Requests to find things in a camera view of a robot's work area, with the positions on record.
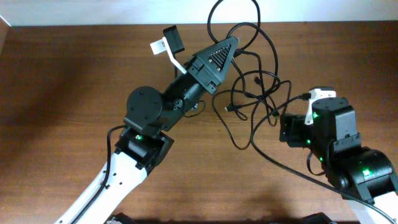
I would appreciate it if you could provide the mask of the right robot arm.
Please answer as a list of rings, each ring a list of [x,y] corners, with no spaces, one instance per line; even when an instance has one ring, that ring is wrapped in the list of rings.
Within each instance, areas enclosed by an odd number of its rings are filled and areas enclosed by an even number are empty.
[[[397,223],[397,172],[383,152],[361,144],[348,100],[323,98],[310,109],[312,124],[304,115],[282,115],[280,141],[310,150],[361,223]]]

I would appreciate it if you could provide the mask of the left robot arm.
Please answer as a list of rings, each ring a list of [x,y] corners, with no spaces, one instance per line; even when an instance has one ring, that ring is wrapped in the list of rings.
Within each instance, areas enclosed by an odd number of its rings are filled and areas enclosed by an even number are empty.
[[[195,54],[181,65],[170,39],[150,44],[153,54],[167,52],[181,74],[161,93],[150,86],[131,92],[120,138],[92,183],[57,223],[104,223],[122,200],[158,166],[173,139],[166,135],[205,93],[214,94],[225,80],[239,40],[228,37]]]

